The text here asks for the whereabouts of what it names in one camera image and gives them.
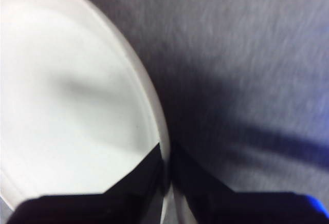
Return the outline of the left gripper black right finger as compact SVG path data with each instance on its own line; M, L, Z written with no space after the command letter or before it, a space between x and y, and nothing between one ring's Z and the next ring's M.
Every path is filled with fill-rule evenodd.
M179 145L171 153L171 174L198 223L328 223L328 211L316 198L293 192L236 192Z

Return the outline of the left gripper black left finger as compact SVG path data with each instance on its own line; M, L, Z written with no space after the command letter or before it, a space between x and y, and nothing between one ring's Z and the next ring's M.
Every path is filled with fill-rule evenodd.
M156 145L102 194L52 195L21 203L9 223L160 223L163 160Z

